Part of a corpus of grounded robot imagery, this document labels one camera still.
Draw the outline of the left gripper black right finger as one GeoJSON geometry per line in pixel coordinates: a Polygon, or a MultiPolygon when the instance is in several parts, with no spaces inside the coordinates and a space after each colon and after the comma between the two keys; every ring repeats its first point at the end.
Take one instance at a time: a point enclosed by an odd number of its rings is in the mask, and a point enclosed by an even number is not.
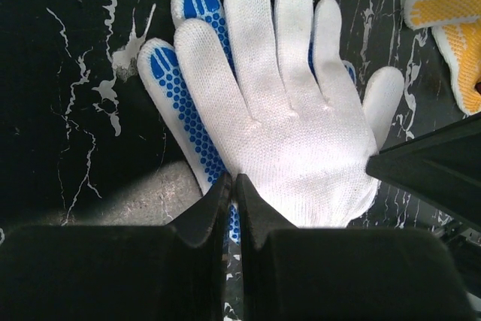
{"type": "Polygon", "coordinates": [[[299,229],[236,179],[247,320],[473,320],[452,257],[417,229],[299,229]]]}

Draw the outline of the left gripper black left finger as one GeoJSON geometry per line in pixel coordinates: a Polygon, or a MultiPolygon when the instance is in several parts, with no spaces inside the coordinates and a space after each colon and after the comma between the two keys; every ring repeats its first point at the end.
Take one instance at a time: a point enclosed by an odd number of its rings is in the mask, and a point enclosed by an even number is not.
{"type": "Polygon", "coordinates": [[[28,226],[1,248],[3,320],[220,320],[232,180],[165,226],[28,226]]]}

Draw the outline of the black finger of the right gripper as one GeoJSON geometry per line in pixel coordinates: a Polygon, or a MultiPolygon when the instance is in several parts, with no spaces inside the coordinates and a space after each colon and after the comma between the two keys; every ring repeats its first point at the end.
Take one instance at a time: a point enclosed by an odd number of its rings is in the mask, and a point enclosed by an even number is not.
{"type": "Polygon", "coordinates": [[[480,230],[480,114],[372,156],[366,173],[480,230]]]}

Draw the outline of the blue dotted glove front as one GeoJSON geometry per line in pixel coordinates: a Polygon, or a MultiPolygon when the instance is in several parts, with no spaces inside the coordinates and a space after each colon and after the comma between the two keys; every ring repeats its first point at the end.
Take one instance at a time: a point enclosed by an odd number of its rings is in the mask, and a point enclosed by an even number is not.
{"type": "MultiPolygon", "coordinates": [[[[224,0],[171,0],[171,15],[175,32],[186,20],[202,20],[212,25],[225,56],[231,58],[224,0]]],[[[208,191],[221,173],[228,170],[189,93],[174,43],[150,39],[141,48],[138,70],[149,96],[191,165],[201,190],[208,191]]]]}

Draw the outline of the blue dotted glove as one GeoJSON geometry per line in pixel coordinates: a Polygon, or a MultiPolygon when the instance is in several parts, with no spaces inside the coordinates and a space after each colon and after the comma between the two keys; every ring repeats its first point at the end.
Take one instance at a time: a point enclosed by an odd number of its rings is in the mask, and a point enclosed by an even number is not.
{"type": "MultiPolygon", "coordinates": [[[[224,0],[171,0],[171,15],[175,32],[186,20],[202,20],[212,25],[225,56],[231,58],[224,0]]],[[[174,43],[150,39],[141,48],[138,70],[149,96],[191,165],[201,190],[208,191],[221,173],[228,170],[189,93],[174,43]]]]}
{"type": "Polygon", "coordinates": [[[335,0],[224,0],[231,58],[202,20],[174,47],[183,78],[228,172],[298,227],[343,228],[372,205],[366,173],[404,91],[393,67],[359,95],[340,57],[335,0]]]}

